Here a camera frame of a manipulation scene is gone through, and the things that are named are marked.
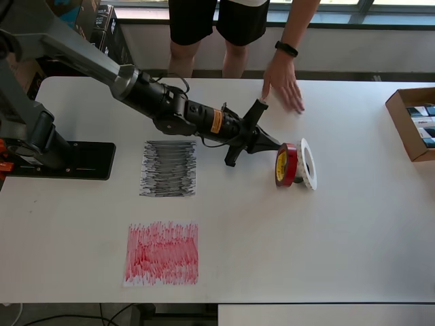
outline hand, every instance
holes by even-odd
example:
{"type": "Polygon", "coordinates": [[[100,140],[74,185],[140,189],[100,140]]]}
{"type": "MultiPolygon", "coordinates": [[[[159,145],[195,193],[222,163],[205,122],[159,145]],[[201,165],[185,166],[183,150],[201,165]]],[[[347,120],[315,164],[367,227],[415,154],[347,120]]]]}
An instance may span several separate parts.
{"type": "Polygon", "coordinates": [[[285,109],[302,113],[304,103],[294,74],[293,58],[281,50],[275,52],[264,72],[262,98],[266,98],[271,86],[277,91],[285,109]]]}

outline black watch strap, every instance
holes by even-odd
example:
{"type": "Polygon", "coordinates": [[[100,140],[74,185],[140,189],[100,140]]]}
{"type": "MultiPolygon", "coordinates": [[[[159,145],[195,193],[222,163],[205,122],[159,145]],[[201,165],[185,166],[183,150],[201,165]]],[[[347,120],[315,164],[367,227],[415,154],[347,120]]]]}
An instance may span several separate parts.
{"type": "Polygon", "coordinates": [[[280,41],[278,41],[275,44],[275,49],[283,50],[286,54],[292,56],[293,58],[296,58],[299,54],[297,49],[293,48],[292,46],[289,46],[287,43],[283,43],[280,41]]]}

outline cord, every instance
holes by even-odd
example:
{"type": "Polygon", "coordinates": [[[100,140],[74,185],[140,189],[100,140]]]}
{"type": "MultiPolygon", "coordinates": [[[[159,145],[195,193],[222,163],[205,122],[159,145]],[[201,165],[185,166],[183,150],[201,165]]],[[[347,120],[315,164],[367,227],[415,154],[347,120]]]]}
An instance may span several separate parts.
{"type": "Polygon", "coordinates": [[[100,306],[100,316],[101,316],[101,323],[103,324],[103,326],[106,326],[106,324],[104,324],[104,320],[103,320],[103,305],[102,304],[98,304],[100,306]]]}
{"type": "Polygon", "coordinates": [[[30,323],[24,324],[23,326],[30,326],[30,325],[34,325],[36,323],[41,323],[43,321],[49,321],[51,319],[65,318],[65,317],[74,317],[74,318],[83,318],[83,319],[101,319],[101,320],[104,320],[104,321],[108,321],[109,324],[111,323],[114,326],[119,326],[118,324],[116,324],[113,321],[110,321],[109,319],[104,318],[104,317],[100,317],[100,316],[85,316],[85,315],[81,315],[81,314],[60,314],[58,316],[51,316],[51,317],[47,317],[47,318],[43,318],[43,319],[38,319],[37,321],[31,321],[30,323]]]}
{"type": "Polygon", "coordinates": [[[121,310],[118,311],[117,313],[115,313],[114,316],[110,318],[109,323],[107,324],[107,326],[110,326],[110,324],[113,324],[114,326],[117,326],[117,325],[113,322],[113,320],[114,320],[114,319],[115,319],[115,318],[116,318],[116,317],[117,317],[121,312],[123,312],[124,310],[130,308],[132,305],[133,305],[133,304],[129,304],[129,305],[123,307],[123,309],[121,309],[121,310]]]}
{"type": "Polygon", "coordinates": [[[178,78],[181,79],[181,81],[183,82],[184,86],[186,87],[185,91],[182,91],[184,95],[188,95],[189,91],[190,91],[190,86],[189,83],[180,75],[178,75],[177,73],[161,73],[157,79],[152,79],[151,83],[156,83],[159,82],[162,78],[168,77],[168,76],[176,76],[178,78]]]}
{"type": "Polygon", "coordinates": [[[20,304],[20,311],[18,312],[18,315],[17,315],[17,317],[15,318],[15,321],[12,323],[11,326],[14,326],[14,325],[16,324],[16,322],[18,321],[18,319],[20,319],[21,314],[22,314],[22,304],[20,304]]]}
{"type": "Polygon", "coordinates": [[[232,137],[229,141],[226,141],[225,143],[222,143],[222,144],[219,144],[219,145],[213,145],[213,146],[207,145],[207,144],[204,142],[204,136],[200,136],[200,137],[201,137],[201,141],[203,142],[203,145],[204,145],[205,147],[208,147],[208,148],[218,148],[218,147],[221,147],[221,146],[228,145],[230,142],[235,141],[239,136],[240,136],[240,135],[237,135],[236,137],[232,137]]]}

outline red scribbles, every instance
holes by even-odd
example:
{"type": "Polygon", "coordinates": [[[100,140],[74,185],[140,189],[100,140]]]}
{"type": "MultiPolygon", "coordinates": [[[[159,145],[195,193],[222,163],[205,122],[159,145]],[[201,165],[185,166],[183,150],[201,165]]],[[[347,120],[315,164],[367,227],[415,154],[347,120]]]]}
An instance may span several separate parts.
{"type": "Polygon", "coordinates": [[[198,224],[130,225],[124,286],[198,282],[198,224]]]}

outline paper sheet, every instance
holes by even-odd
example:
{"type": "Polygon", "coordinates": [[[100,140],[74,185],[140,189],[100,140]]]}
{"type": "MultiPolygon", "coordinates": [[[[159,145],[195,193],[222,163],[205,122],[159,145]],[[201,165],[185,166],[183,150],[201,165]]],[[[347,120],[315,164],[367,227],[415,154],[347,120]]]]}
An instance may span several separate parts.
{"type": "Polygon", "coordinates": [[[196,192],[196,142],[146,141],[140,195],[184,197],[196,192]]]}
{"type": "Polygon", "coordinates": [[[198,282],[198,224],[130,225],[124,286],[193,285],[198,282]]]}

